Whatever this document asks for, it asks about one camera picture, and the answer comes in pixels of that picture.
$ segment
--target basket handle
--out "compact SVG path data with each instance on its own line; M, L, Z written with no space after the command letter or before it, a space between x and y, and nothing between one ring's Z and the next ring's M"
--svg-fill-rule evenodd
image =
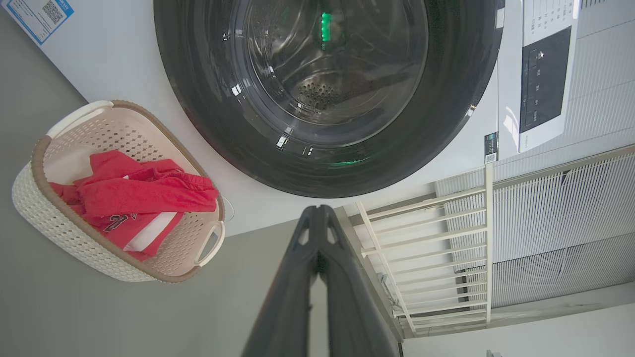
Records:
M108 100L98 100L96 102L88 103L64 117L64 119L60 120L57 124L53 125L46 134L51 139L54 139L73 129L77 125L80 125L81 123L103 113L106 108L112 108L113 105L114 104Z
M219 220L218 222L214 222L214 228L210 231L210 235L207 236L207 239L205 240L205 244L201 247L201 253L203 252L203 248L205 247L205 245L207 244L208 240L210 239L210 236L212 233L214 233L214 231L216 231L216 228L220 227L220 234L218 235L218 240L216 240L216 243L214 243L214 246L211 248L210 252L207 253L207 255L205 256L205 258L201 259L201 260L197 260L194 262L195 266L204 266L205 264L209 263L210 260L214 257L214 255L216 255L216 253L218 253L218 250L220 249L220 246L223 245L223 240L225 240L225 223L223 223L223 221Z

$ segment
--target washing machine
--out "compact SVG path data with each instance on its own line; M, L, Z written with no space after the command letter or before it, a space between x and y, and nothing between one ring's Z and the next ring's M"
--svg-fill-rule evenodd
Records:
M309 205L389 198L559 135L579 5L3 4L87 100L136 102L183 142L227 203L229 235Z

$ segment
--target white laundry basket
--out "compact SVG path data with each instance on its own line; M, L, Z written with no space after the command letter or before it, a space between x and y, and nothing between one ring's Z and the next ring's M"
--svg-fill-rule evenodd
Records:
M172 159L187 173L206 176L183 145L144 108L120 100L94 102L57 123L37 143L31 162L13 184L13 203L48 239L98 271L123 281L177 283L195 275L225 237L220 196L215 212L187 212L159 247L140 262L76 214L48 182L71 184L91 174L88 156L119 150L137 161ZM202 254L214 230L218 239Z

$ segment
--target green indicator light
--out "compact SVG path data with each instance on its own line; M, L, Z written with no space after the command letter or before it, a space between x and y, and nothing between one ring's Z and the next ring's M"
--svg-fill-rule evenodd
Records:
M343 162L341 162L341 163L332 163L331 165L332 165L332 166L345 166L345 165L352 165L352 164L354 164L354 163L358 163L358 162L364 161L364 160L366 160L366 159L368 159L368 158L363 158L363 159L359 159L359 160L355 160L355 161L343 161Z
M331 14L322 13L322 41L331 41Z

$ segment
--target brown basket rim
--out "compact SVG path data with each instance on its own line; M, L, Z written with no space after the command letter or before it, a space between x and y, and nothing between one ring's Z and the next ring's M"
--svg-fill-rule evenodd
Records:
M192 164L192 166L196 169L198 174L203 177L208 177L207 173L203 170L201 165L194 159L192 154L181 144L177 138L170 133L170 131L145 108L140 105L127 102L124 100L113 100L114 108L125 108L132 111L135 111L144 117L146 117L154 126L156 126L163 135L165 135L170 142L177 147L177 149L185 156L185 158ZM73 209L68 206L51 188L48 181L46 180L46 175L44 174L44 154L46 153L46 149L51 144L52 138L48 135L44 135L37 142L35 149L33 150L33 154L31 156L31 174L33 175L33 179L37 185L37 188L40 190L42 195L57 208L62 214L64 214L75 226L80 228L84 233L86 233L90 238L92 238L95 242L97 242L100 246L104 247L110 253L114 254L117 258L123 260L124 262L130 264L131 266L137 268L138 270L148 274L149 276L166 282L166 283L179 283L181 281L185 281L191 277L193 277L200 270L200 266L194 266L190 271L183 275L179 276L170 276L160 273L153 268L145 265L143 262L133 258L131 255L124 252L122 249L118 248L111 241L107 240L104 236L102 236L95 228L89 225L84 219L82 219ZM217 200L218 203L218 218L219 220L223 220L225 218L225 207L223 205L223 200L221 198L220 193L218 194L220 199Z

